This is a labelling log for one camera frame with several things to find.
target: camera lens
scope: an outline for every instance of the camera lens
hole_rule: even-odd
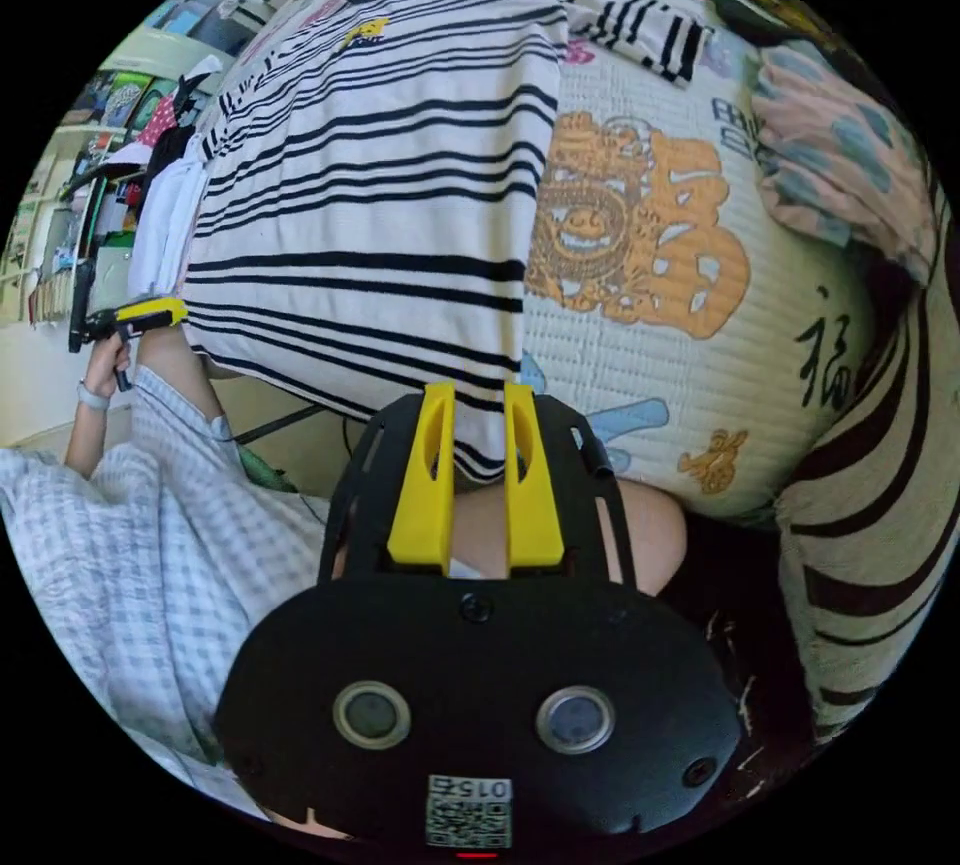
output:
[[[355,682],[340,692],[333,703],[333,723],[358,748],[392,748],[410,731],[410,708],[389,685]]]
[[[537,734],[561,755],[581,755],[603,745],[613,732],[613,706],[602,692],[572,685],[554,692],[540,706]]]

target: person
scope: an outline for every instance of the person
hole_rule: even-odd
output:
[[[0,450],[0,512],[27,587],[87,689],[167,771],[254,818],[346,838],[314,817],[302,824],[259,808],[212,730],[244,639],[316,582],[329,502],[247,479],[179,327],[141,338],[130,436],[105,451],[114,373],[130,366],[119,336],[94,346],[62,465]],[[621,492],[638,587],[656,594],[683,560],[683,513],[652,488],[621,483]],[[451,575],[506,574],[503,504],[498,487],[458,496]],[[604,533],[618,580],[606,523]]]

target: bedsheet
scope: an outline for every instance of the bedsheet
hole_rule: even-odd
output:
[[[764,211],[755,49],[722,29],[709,0],[664,1],[716,30],[689,88],[569,43],[527,262],[521,377],[585,413],[623,477],[696,512],[762,518],[851,398],[871,307],[839,250]],[[234,81],[341,4],[299,0]],[[187,334],[202,350],[202,333]]]

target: black border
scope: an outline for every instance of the black border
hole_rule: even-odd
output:
[[[49,130],[124,34],[164,0],[6,0],[4,57],[8,220]],[[960,209],[953,142],[960,71],[955,0],[805,0],[838,27],[912,120]],[[4,368],[2,375],[30,375]],[[72,382],[63,383],[72,388]],[[4,778],[10,846],[107,860],[148,853],[189,861],[317,861],[160,772],[103,715],[54,646],[9,549],[2,550]],[[955,790],[953,675],[956,567],[903,665],[865,715],[813,766],[757,810],[664,860],[727,852],[866,859],[895,845],[921,850],[953,830],[942,798]],[[350,849],[331,846],[337,859]]]

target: skin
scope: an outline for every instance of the skin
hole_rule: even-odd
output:
[[[116,391],[115,369],[130,365],[129,350],[115,336],[94,346],[84,383],[96,395],[110,398]],[[137,365],[150,368],[192,402],[212,422],[224,414],[223,407],[207,377],[201,359],[187,344],[183,330],[155,329],[140,340]],[[79,405],[65,464],[89,478],[103,457],[106,414]],[[656,595],[680,567],[686,553],[686,523],[680,506],[668,495],[634,482],[620,482],[631,549],[637,575],[637,587]],[[502,487],[489,487],[458,496],[453,520],[453,556],[476,569],[485,578],[506,577],[506,535],[503,521]],[[607,564],[613,581],[622,581],[609,520],[601,511],[601,527]],[[343,571],[346,547],[341,548],[334,564],[334,577]],[[323,838],[346,839],[345,835],[321,825],[308,814],[306,823],[295,822],[263,809],[279,825]]]

